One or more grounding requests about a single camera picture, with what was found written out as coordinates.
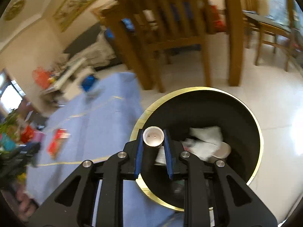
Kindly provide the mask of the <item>orange plastic basket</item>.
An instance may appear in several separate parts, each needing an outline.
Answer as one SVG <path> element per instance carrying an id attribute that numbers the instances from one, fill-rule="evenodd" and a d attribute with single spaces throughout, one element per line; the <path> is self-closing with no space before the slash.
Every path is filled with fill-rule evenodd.
<path id="1" fill-rule="evenodd" d="M 50 72 L 42 67 L 37 67 L 32 71 L 32 78 L 34 79 L 35 83 L 43 90 L 47 89 L 50 86 Z"/>

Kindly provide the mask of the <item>red cigarette pack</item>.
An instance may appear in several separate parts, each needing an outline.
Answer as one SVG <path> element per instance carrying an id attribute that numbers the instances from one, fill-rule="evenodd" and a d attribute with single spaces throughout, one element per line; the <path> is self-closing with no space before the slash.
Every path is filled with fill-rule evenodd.
<path id="1" fill-rule="evenodd" d="M 70 137 L 70 134 L 66 129 L 57 129 L 54 133 L 54 136 L 47 147 L 47 152 L 52 159 L 56 159 L 59 154 L 63 144 Z"/>

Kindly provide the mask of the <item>crumpled white tissue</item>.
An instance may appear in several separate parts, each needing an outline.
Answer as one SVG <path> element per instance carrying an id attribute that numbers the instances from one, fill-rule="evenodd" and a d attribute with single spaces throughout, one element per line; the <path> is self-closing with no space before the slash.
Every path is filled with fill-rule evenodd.
<path id="1" fill-rule="evenodd" d="M 208 161 L 211 155 L 219 149 L 222 142 L 221 129 L 214 126 L 190 128 L 190 138 L 186 138 L 181 144 L 202 161 Z"/>

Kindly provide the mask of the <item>black round trash bin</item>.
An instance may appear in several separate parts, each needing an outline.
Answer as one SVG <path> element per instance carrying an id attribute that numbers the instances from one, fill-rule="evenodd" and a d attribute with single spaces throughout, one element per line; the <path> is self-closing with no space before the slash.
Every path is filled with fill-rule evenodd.
<path id="1" fill-rule="evenodd" d="M 264 147 L 260 125 L 245 103 L 222 90 L 191 87 L 163 96 L 143 112 L 130 139 L 151 126 L 167 131 L 206 162 L 224 158 L 247 184 L 259 169 Z"/>

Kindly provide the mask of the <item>blue cloth covered table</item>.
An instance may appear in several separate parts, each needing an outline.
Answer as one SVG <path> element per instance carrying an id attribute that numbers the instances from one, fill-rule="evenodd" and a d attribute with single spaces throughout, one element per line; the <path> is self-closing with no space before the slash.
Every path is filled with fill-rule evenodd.
<path id="1" fill-rule="evenodd" d="M 42 204 L 84 160 L 102 161 L 121 151 L 142 114 L 140 88 L 134 73 L 118 72 L 96 84 L 98 94 L 85 93 L 59 108 L 48 119 L 37 166 L 27 170 L 27 192 Z M 69 137 L 56 159 L 48 146 L 57 129 Z"/>

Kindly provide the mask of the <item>red bag under table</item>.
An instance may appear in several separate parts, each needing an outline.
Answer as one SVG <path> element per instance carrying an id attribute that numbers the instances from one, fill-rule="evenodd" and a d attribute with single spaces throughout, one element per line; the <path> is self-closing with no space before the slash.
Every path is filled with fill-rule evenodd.
<path id="1" fill-rule="evenodd" d="M 215 5 L 211 5 L 211 23 L 215 33 L 226 32 L 226 24 L 221 20 L 219 11 Z"/>

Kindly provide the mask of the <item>framed flower painting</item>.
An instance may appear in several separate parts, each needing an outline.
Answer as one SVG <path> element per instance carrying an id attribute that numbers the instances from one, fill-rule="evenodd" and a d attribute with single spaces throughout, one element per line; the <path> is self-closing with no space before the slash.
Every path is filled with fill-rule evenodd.
<path id="1" fill-rule="evenodd" d="M 60 31 L 64 32 L 72 22 L 97 0 L 64 0 L 53 15 Z"/>

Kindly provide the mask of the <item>blue lidded white jar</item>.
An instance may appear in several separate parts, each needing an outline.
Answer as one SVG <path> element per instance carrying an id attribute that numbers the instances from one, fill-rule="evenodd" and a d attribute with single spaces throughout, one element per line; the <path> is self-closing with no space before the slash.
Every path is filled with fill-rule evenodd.
<path id="1" fill-rule="evenodd" d="M 97 98 L 103 91 L 103 87 L 100 85 L 100 80 L 93 74 L 86 76 L 82 82 L 81 87 L 84 90 L 87 98 Z"/>

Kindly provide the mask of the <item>wooden dining table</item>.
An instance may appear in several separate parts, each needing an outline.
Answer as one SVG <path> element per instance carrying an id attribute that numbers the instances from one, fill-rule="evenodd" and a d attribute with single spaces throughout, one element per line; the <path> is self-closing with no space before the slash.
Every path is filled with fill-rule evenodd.
<path id="1" fill-rule="evenodd" d="M 224 0 L 225 10 L 223 11 L 226 20 L 226 33 L 229 35 L 230 64 L 229 64 L 229 85 L 237 86 L 240 83 L 243 63 L 244 23 L 243 12 L 240 0 Z M 203 13 L 206 36 L 214 34 L 211 23 L 211 8 L 209 0 L 198 0 L 198 7 Z M 141 86 L 145 90 L 157 88 L 152 80 L 146 57 L 135 35 L 134 26 L 117 0 L 97 7 L 92 10 L 100 23 L 108 28 L 114 37 L 117 51 L 122 61 L 133 70 Z"/>

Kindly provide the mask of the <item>wooden chair with cushion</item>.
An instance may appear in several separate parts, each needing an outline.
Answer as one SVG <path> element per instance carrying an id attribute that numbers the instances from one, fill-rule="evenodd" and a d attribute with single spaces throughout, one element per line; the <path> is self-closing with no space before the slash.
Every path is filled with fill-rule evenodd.
<path id="1" fill-rule="evenodd" d="M 289 26 L 283 26 L 274 20 L 267 18 L 265 16 L 245 12 L 244 15 L 247 18 L 248 23 L 252 23 L 259 31 L 258 45 L 256 51 L 256 57 L 254 65 L 258 65 L 259 57 L 261 54 L 262 45 L 270 45 L 283 50 L 287 56 L 284 70 L 288 72 L 289 60 L 291 58 L 291 53 L 294 45 L 295 36 L 295 23 L 294 23 L 294 0 L 287 1 L 287 11 L 289 17 Z M 283 36 L 288 39 L 288 45 L 277 43 L 277 36 Z"/>

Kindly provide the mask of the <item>white paper cup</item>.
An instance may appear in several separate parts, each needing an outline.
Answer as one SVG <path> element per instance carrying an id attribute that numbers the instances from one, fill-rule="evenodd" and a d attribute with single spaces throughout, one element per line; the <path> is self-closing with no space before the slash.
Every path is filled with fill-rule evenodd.
<path id="1" fill-rule="evenodd" d="M 219 159 L 224 160 L 230 155 L 231 150 L 232 150 L 232 148 L 230 145 L 228 145 L 225 142 L 222 142 L 219 149 L 211 155 L 209 160 L 212 162 L 219 160 Z"/>

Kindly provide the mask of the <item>dark sofa with lace cover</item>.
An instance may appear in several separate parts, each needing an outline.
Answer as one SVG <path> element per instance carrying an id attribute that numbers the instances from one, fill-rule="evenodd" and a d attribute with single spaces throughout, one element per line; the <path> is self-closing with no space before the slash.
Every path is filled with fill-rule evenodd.
<path id="1" fill-rule="evenodd" d="M 97 71 L 123 63 L 111 31 L 100 23 L 95 23 L 80 34 L 63 53 L 68 54 L 70 61 L 85 58 L 88 65 Z"/>

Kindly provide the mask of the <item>white low tv cabinet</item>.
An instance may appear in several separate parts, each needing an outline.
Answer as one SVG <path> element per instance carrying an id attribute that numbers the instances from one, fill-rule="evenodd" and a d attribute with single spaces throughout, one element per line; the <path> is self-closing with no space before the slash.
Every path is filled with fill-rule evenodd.
<path id="1" fill-rule="evenodd" d="M 41 92 L 41 98 L 47 103 L 59 107 L 81 94 L 84 91 L 81 82 L 87 76 L 96 73 L 95 69 L 88 65 L 86 58 L 69 61 L 66 70 L 60 77 Z"/>

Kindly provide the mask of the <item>front wooden chair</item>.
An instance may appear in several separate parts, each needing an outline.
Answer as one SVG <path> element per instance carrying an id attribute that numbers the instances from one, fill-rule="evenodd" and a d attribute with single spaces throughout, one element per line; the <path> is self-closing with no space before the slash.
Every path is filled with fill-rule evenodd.
<path id="1" fill-rule="evenodd" d="M 173 48 L 200 45 L 205 85 L 211 86 L 203 13 L 198 0 L 117 0 L 134 26 L 151 78 L 165 91 L 156 54 Z"/>

